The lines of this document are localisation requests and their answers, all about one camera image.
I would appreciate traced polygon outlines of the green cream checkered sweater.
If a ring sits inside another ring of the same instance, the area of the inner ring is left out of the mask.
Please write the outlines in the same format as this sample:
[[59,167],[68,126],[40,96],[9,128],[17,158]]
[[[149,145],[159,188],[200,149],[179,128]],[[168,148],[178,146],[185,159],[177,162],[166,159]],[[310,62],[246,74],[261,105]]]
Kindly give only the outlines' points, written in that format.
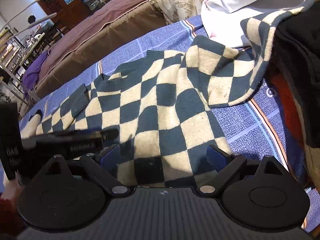
[[124,185],[198,185],[213,172],[209,145],[231,152],[213,113],[249,99],[268,67],[277,26],[314,0],[242,20],[252,51],[197,36],[185,52],[149,50],[112,75],[80,85],[37,126],[36,134],[117,129],[112,174]]

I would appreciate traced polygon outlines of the blue plaid bed sheet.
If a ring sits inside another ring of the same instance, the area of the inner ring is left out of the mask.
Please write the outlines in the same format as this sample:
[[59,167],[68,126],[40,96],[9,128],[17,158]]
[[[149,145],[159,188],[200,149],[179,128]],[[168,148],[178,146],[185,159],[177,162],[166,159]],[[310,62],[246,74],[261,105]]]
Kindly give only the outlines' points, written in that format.
[[[101,73],[110,75],[121,63],[141,59],[149,50],[186,51],[195,36],[205,33],[200,17],[195,16],[156,29],[121,46],[39,101],[22,119],[21,127],[27,125],[37,110],[40,110],[44,117],[48,117],[79,85],[89,84]],[[293,114],[285,121],[285,110],[291,103],[284,79],[280,75],[272,74],[261,82],[250,102],[215,108],[213,114],[232,150],[252,159],[260,159],[268,153],[274,154],[278,159],[287,155],[297,179],[306,183],[304,153],[292,124]]]

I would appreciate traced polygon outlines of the purple cloth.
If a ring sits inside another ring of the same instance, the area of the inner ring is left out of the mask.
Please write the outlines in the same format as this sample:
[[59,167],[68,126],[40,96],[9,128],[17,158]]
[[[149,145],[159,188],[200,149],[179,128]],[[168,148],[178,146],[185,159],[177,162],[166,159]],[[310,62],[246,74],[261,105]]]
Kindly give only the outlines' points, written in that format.
[[28,67],[28,69],[24,72],[22,77],[22,84],[26,89],[24,91],[25,99],[29,98],[28,90],[32,90],[33,87],[39,80],[39,73],[42,67],[42,64],[48,57],[48,51],[45,50],[42,54],[40,54]]

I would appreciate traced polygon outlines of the brown pink bed cover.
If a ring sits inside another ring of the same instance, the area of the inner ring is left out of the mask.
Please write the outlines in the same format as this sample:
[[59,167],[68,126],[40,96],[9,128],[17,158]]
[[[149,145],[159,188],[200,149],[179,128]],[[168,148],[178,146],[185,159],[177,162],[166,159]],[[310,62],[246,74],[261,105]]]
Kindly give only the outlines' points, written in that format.
[[149,0],[112,0],[48,49],[33,92],[44,98],[119,47],[166,25]]

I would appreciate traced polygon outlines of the white cloth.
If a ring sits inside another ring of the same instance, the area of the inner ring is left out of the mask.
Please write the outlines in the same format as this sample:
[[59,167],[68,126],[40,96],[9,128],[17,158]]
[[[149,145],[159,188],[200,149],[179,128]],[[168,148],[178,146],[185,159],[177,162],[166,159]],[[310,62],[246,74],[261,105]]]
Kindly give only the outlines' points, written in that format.
[[208,37],[227,47],[249,45],[240,22],[278,9],[291,9],[305,0],[204,0],[201,20]]

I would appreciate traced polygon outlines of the wall display shelf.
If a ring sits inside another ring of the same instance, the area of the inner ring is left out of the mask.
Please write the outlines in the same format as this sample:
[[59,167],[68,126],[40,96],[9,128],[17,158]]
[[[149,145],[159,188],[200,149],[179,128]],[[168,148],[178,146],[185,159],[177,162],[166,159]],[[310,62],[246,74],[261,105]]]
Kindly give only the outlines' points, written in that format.
[[29,36],[24,44],[9,27],[1,30],[1,100],[17,99],[30,106],[40,99],[22,83],[22,77],[42,51],[45,33]]

